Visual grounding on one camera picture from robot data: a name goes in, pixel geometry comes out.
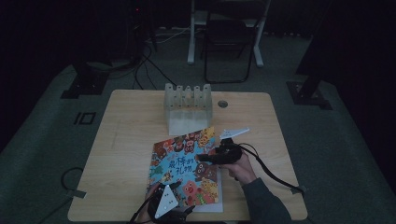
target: chair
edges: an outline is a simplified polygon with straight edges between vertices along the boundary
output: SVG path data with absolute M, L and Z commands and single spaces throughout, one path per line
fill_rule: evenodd
M 207 11 L 205 40 L 201 51 L 205 53 L 205 81 L 207 83 L 240 83 L 248 79 L 256 41 L 257 26 L 265 13 L 263 1 L 229 0 L 211 4 Z M 252 21 L 247 27 L 245 21 Z M 241 79 L 212 80 L 207 74 L 207 53 L 212 51 L 239 51 L 242 54 L 246 45 L 250 45 L 247 73 Z

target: sleeve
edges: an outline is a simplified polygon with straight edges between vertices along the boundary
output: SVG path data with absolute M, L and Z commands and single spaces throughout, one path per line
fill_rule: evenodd
M 291 217 L 285 205 L 270 192 L 257 178 L 242 186 L 247 200 L 247 208 L 253 224 L 291 223 Z

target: wooden table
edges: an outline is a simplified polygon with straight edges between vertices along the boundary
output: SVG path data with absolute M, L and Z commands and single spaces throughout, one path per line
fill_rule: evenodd
M 78 184 L 87 192 L 84 199 L 74 198 L 68 217 L 71 221 L 127 221 L 145 198 L 152 146 L 168 139 L 164 91 L 113 91 L 93 142 L 91 154 Z M 278 176 L 298 186 L 271 98 L 262 92 L 212 91 L 216 137 L 224 129 L 249 127 L 250 132 L 233 138 L 249 143 L 263 162 Z M 228 102 L 226 108 L 218 101 Z M 291 218 L 307 217 L 301 194 L 292 194 L 262 170 L 250 158 L 253 168 L 268 188 L 280 198 Z M 221 171 L 223 213 L 191 213 L 188 221 L 249 220 L 248 208 L 239 183 Z

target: printed illustration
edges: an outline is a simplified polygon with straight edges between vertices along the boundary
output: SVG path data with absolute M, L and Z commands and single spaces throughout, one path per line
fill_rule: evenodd
M 217 203 L 217 166 L 196 160 L 197 154 L 214 153 L 215 129 L 203 129 L 154 144 L 148 184 L 180 182 L 174 190 L 180 207 Z

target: gray carpet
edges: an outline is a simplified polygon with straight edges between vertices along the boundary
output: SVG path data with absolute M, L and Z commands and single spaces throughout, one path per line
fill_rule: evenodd
M 150 59 L 176 84 L 202 86 L 201 40 L 197 40 L 195 65 L 187 65 L 188 43 L 187 37 L 165 41 Z M 309 40 L 300 37 L 264 36 L 264 67 L 253 65 L 245 83 L 212 85 L 212 90 L 260 91 L 272 96 L 295 173 L 300 184 L 308 188 L 304 198 L 308 214 L 316 223 L 396 223 L 396 197 L 336 88 L 325 82 L 319 86 L 333 110 L 294 105 L 290 98 L 286 82 L 306 79 L 295 71 L 308 45 Z M 215 77 L 243 71 L 246 66 L 242 59 L 226 66 L 213 60 L 209 72 Z M 167 80 L 151 64 L 146 65 L 153 83 L 162 90 Z M 140 67 L 138 80 L 145 89 L 153 89 L 145 69 Z M 0 223 L 38 223 L 67 200 L 60 181 L 62 173 L 84 167 L 111 92 L 131 89 L 134 83 L 132 73 L 117 72 L 110 75 L 102 95 L 60 99 L 75 75 L 69 66 L 53 79 L 0 154 Z M 91 125 L 75 124 L 78 113 L 91 112 L 96 113 Z M 66 178 L 70 188 L 75 188 L 78 181 L 78 172 Z M 69 223 L 69 206 L 67 203 L 45 223 Z

